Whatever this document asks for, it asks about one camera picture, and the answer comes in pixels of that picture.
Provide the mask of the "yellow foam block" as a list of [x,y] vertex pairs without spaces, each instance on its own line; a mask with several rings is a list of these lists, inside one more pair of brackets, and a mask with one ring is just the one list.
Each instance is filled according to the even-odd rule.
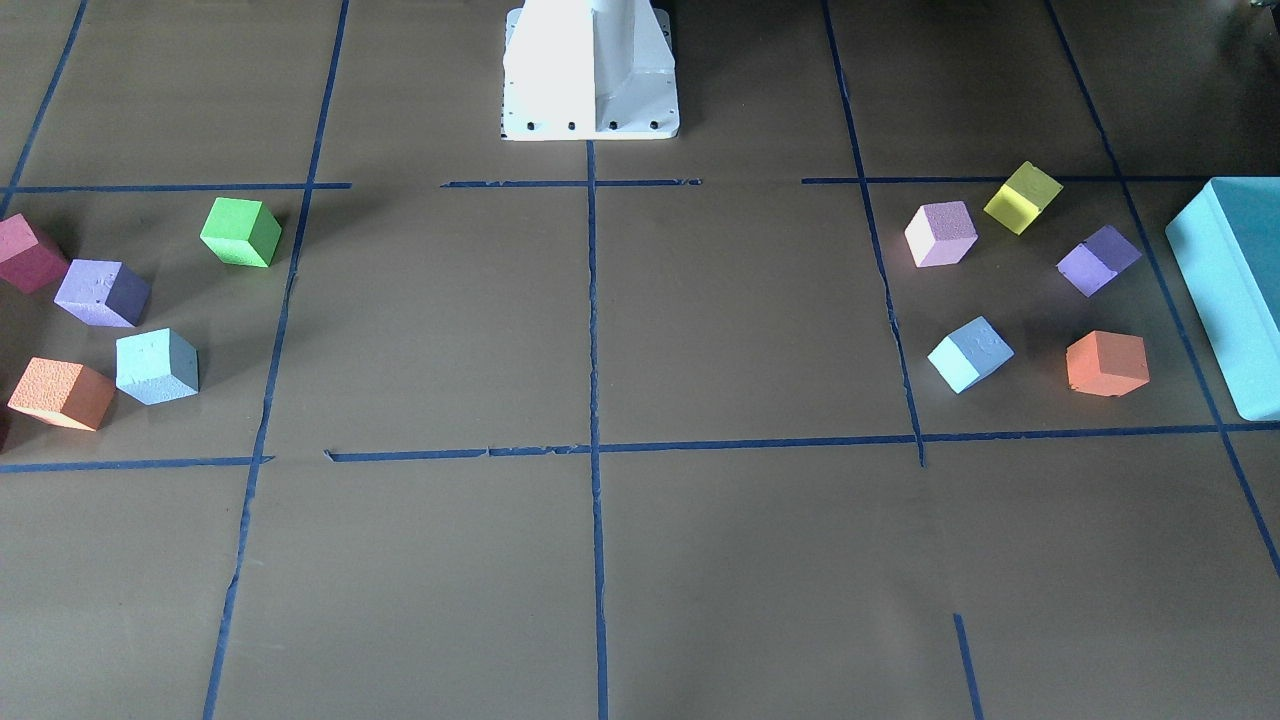
[[1021,236],[1062,192],[1064,186],[1030,161],[1024,161],[984,205],[984,213]]

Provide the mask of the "light blue foam block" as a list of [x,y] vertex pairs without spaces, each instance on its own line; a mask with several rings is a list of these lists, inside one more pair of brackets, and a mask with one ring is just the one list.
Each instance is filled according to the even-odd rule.
[[931,365],[955,393],[969,389],[1014,356],[1012,347],[984,316],[943,337],[928,354]]
[[115,387],[143,405],[198,393],[198,351],[172,328],[115,341]]

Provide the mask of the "purple foam block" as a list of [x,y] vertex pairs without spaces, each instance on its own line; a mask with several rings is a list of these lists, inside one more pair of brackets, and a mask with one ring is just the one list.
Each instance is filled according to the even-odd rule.
[[76,259],[54,302],[86,325],[137,327],[150,284],[124,263]]
[[1089,299],[1137,263],[1143,252],[1115,225],[1103,225],[1057,264],[1057,272]]

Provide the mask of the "green foam block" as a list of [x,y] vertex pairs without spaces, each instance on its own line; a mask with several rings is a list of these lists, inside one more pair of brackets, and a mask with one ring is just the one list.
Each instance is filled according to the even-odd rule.
[[224,264],[266,268],[282,225],[261,201],[215,197],[198,237]]

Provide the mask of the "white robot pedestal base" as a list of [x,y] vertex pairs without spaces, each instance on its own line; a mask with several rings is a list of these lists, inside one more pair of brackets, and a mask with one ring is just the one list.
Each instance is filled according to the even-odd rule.
[[681,127],[669,13],[649,1],[526,1],[507,13],[500,137],[652,141]]

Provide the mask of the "teal plastic bin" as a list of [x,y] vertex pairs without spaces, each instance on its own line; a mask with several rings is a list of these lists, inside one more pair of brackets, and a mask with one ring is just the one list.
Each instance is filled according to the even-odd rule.
[[1279,178],[1213,177],[1166,236],[1236,413],[1279,418]]

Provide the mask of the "dark pink foam block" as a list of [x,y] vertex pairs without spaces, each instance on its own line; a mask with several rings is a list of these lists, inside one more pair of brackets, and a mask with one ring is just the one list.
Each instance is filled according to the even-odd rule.
[[1,222],[1,278],[22,293],[60,282],[69,266],[49,234],[20,213]]

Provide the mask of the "orange foam block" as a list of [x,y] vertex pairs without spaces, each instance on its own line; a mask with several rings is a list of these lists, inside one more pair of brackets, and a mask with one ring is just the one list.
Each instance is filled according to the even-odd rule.
[[115,392],[113,379],[84,364],[32,357],[6,405],[52,427],[96,432]]
[[1135,334],[1092,331],[1065,351],[1068,387],[1119,397],[1149,383],[1146,341]]

